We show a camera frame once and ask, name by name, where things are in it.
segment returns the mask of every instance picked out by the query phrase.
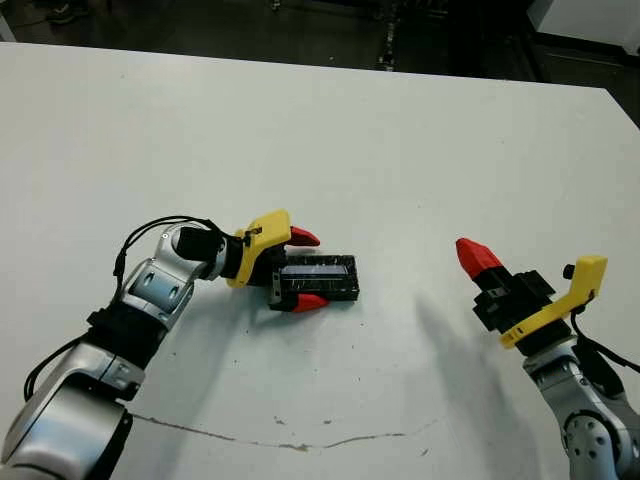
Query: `black cable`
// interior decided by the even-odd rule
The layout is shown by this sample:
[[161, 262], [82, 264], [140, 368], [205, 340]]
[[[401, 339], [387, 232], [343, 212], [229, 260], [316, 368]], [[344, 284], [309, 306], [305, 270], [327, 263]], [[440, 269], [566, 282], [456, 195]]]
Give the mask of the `black cable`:
[[633, 363], [624, 357], [621, 357], [614, 351], [608, 349], [601, 343], [598, 343], [595, 340], [592, 340], [591, 338], [587, 337], [584, 333], [582, 333], [582, 330], [578, 328], [578, 324], [576, 322], [576, 316], [578, 315], [578, 313], [580, 313], [583, 310], [584, 310], [584, 306], [578, 307], [577, 309], [574, 309], [571, 311], [571, 326], [578, 334], [578, 342], [583, 342], [584, 344], [590, 346], [593, 350], [595, 350], [596, 352], [600, 352], [602, 355], [607, 357], [612, 362], [615, 362], [622, 367], [629, 367], [635, 372], [640, 373], [640, 365]]
[[33, 392], [35, 390], [36, 379], [38, 378], [38, 375], [40, 374], [40, 372], [42, 370], [44, 370], [44, 368], [49, 363], [51, 363], [51, 361], [54, 360], [57, 356], [59, 356], [60, 354], [66, 352], [71, 347], [75, 347], [78, 343], [80, 343], [80, 341], [82, 340], [83, 337], [84, 337], [84, 334], [80, 335], [77, 338], [74, 338], [70, 342], [65, 343], [58, 350], [53, 352], [51, 355], [49, 355], [47, 358], [45, 358], [43, 361], [41, 361], [38, 365], [36, 365], [34, 367], [34, 369], [31, 370], [31, 372], [29, 372], [29, 375], [27, 375], [27, 378], [24, 381], [24, 387], [23, 387], [23, 394], [24, 394], [24, 400], [25, 401], [28, 401], [33, 396]]

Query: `white table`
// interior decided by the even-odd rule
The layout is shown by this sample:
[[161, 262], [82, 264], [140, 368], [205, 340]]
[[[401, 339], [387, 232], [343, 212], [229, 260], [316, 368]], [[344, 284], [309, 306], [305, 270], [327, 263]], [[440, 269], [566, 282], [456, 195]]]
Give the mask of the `white table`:
[[19, 44], [0, 65], [2, 432], [124, 236], [173, 213], [232, 231], [286, 207], [357, 255], [361, 298], [293, 316], [199, 284], [115, 479], [566, 480], [521, 356], [471, 312], [462, 235], [560, 292], [608, 255], [584, 328], [640, 355], [640, 134], [603, 90]]

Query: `dark floor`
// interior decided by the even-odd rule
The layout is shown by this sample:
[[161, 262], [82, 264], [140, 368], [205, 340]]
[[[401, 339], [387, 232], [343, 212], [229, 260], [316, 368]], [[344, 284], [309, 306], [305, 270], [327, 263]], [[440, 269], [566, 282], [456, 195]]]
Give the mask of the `dark floor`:
[[[270, 0], [113, 0], [112, 13], [89, 0], [91, 16], [56, 27], [41, 21], [47, 1], [10, 0], [18, 41], [363, 69], [380, 67], [388, 17], [313, 0], [282, 0], [275, 13]], [[401, 11], [396, 29], [396, 71], [603, 87], [640, 126], [637, 58], [541, 39], [524, 14], [488, 21], [477, 2], [447, 16], [447, 2], [413, 1], [419, 8]]]

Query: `small black knob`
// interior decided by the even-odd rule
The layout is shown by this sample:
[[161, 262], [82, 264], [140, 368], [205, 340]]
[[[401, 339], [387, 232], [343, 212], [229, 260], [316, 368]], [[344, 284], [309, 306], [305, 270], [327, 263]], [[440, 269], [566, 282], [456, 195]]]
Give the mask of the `small black knob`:
[[562, 276], [567, 280], [571, 280], [573, 278], [573, 272], [575, 271], [576, 271], [575, 265], [571, 265], [571, 264], [565, 265], [564, 269], [562, 270]]

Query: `crack on table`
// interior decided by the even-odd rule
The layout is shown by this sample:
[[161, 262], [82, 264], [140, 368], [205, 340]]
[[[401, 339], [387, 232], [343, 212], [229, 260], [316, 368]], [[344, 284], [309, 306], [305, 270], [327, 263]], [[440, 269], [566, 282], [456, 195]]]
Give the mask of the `crack on table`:
[[143, 422], [152, 423], [154, 425], [159, 425], [162, 427], [173, 428], [175, 430], [180, 430], [183, 432], [194, 433], [196, 435], [203, 435], [210, 438], [216, 438], [218, 440], [224, 440], [225, 442], [232, 442], [240, 445], [252, 445], [256, 447], [283, 448], [283, 449], [295, 450], [296, 452], [303, 452], [303, 453], [307, 453], [309, 452], [309, 450], [327, 450], [330, 448], [339, 447], [349, 443], [377, 440], [381, 438], [411, 437], [423, 432], [424, 430], [431, 427], [432, 425], [435, 425], [438, 422], [437, 419], [432, 420], [429, 423], [422, 425], [417, 430], [414, 430], [411, 432], [388, 432], [388, 433], [379, 433], [375, 435], [358, 435], [355, 437], [345, 438], [344, 440], [339, 440], [337, 442], [328, 443], [326, 445], [322, 445], [322, 444], [314, 445], [314, 444], [308, 444], [308, 443], [300, 443], [295, 445], [292, 443], [269, 443], [269, 442], [259, 442], [257, 440], [242, 440], [235, 437], [230, 437], [228, 435], [223, 435], [220, 433], [209, 432], [207, 430], [201, 430], [199, 428], [187, 427], [185, 425], [179, 425], [176, 423], [166, 422], [164, 420], [158, 420], [155, 417], [146, 417], [144, 415], [140, 415], [137, 413], [132, 413], [131, 415], [133, 416], [133, 418], [136, 418]]

